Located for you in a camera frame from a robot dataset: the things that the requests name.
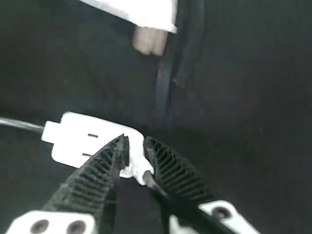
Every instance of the power cord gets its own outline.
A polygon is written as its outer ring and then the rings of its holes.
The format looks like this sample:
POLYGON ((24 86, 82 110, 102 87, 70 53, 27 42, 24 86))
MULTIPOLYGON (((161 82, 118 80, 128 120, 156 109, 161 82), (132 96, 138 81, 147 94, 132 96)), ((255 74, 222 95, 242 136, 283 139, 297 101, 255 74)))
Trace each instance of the power cord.
POLYGON ((12 118, 4 118, 0 117, 0 125, 5 125, 5 126, 10 126, 10 127, 15 127, 15 128, 20 128, 20 129, 25 129, 28 131, 36 132, 36 133, 43 133, 44 126, 17 120, 17 119, 12 119, 12 118))

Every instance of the black cable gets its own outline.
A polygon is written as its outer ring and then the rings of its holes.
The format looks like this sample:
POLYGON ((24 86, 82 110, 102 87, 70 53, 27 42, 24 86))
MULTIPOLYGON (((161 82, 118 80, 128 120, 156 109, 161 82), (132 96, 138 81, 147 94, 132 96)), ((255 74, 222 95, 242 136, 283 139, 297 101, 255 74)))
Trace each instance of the black cable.
POLYGON ((155 116, 163 122, 170 102, 170 85, 185 87, 195 64, 204 32, 204 1, 178 1, 176 35, 169 34, 164 55, 158 66, 155 94, 155 116))
POLYGON ((185 87, 196 64, 205 26, 205 5, 203 0, 193 0, 190 4, 190 17, 187 26, 186 45, 182 51, 182 59, 173 81, 185 87))
POLYGON ((17 120, 17 119, 12 119, 12 118, 4 118, 0 117, 0 125, 5 125, 5 126, 11 126, 15 128, 20 128, 20 129, 25 129, 28 131, 36 132, 36 133, 43 133, 44 126, 17 120))

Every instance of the black fabric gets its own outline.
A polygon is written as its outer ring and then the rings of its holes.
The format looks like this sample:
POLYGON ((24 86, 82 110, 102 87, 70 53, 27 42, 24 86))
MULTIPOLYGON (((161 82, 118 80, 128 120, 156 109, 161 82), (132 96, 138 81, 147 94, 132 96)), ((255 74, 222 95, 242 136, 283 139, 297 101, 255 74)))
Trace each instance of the black fabric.
MULTIPOLYGON (((187 157, 261 233, 309 234, 311 4, 205 0, 191 82, 173 86, 168 124, 158 127, 159 58, 132 48, 132 24, 77 0, 2 1, 0 109, 36 123, 75 111, 138 128, 187 157)), ((3 233, 73 169, 55 163, 37 135, 7 127, 0 155, 3 233)), ((116 233, 159 233, 143 188, 122 185, 116 233)))

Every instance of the white plug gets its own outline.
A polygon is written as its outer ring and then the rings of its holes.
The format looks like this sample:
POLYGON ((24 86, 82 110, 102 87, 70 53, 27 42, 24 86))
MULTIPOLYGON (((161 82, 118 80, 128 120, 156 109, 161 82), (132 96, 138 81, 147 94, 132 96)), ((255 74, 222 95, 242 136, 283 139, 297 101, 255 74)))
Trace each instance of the white plug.
POLYGON ((134 177, 145 185, 143 174, 154 173, 144 156, 144 136, 138 130, 96 117, 67 112, 60 123, 47 121, 41 139, 53 143, 52 158, 72 167, 81 167, 116 137, 124 134, 129 138, 129 166, 121 170, 120 177, 134 177))

